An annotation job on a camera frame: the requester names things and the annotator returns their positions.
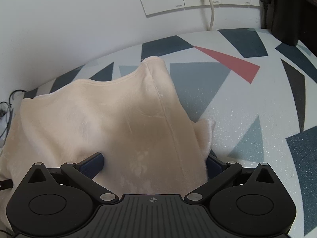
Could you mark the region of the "cream embroidered fur-trimmed coat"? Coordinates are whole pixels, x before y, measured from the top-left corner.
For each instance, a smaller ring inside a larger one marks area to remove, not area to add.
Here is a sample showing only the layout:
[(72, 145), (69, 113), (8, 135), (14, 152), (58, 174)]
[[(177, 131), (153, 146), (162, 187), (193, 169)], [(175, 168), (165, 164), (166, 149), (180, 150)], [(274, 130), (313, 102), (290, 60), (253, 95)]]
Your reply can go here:
[(76, 80), (22, 100), (1, 152), (1, 178), (19, 185), (32, 164), (59, 167), (96, 152), (96, 181), (117, 196), (186, 195), (207, 182), (214, 122), (193, 122), (165, 62), (143, 60), (113, 81)]

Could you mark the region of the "black speaker box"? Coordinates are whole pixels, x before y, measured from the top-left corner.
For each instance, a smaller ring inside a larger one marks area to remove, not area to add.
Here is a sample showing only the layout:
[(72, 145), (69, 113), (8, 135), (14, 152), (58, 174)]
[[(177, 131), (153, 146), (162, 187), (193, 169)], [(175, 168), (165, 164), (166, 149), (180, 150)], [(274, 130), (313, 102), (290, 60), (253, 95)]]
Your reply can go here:
[(299, 41), (305, 0), (260, 0), (265, 29), (281, 42), (296, 46)]

